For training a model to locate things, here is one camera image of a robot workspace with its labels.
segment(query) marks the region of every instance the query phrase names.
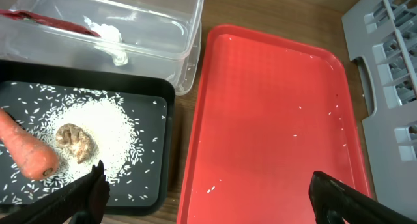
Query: orange carrot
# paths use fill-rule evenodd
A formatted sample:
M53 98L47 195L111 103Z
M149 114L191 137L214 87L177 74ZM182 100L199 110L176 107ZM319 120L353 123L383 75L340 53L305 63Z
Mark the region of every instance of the orange carrot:
M41 140L22 129L2 109L0 109L0 140L26 178L42 180L57 171L56 153Z

